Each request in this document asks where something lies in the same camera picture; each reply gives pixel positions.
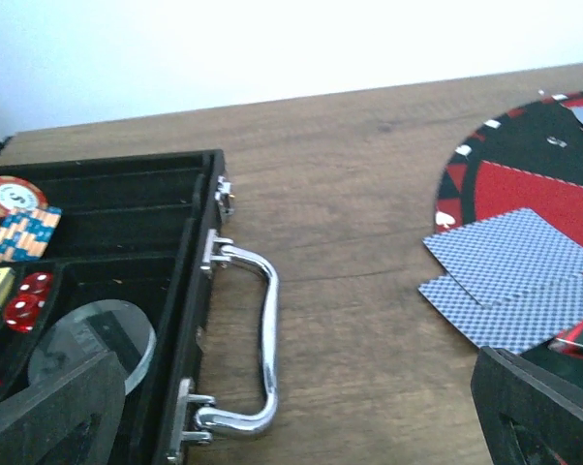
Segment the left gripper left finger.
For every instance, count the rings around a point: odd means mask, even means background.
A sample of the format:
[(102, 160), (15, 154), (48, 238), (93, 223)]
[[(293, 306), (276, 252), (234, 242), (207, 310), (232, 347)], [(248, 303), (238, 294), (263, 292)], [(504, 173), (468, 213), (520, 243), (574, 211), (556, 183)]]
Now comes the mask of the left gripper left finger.
[(124, 402), (115, 354), (73, 364), (0, 402), (0, 464), (106, 464)]

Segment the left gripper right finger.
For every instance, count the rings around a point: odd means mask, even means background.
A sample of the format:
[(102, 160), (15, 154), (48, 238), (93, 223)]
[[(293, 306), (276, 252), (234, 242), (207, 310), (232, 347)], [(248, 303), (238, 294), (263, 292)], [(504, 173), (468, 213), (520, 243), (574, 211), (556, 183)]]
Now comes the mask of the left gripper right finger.
[(495, 464), (583, 464), (583, 388), (505, 349), (479, 350), (471, 393)]

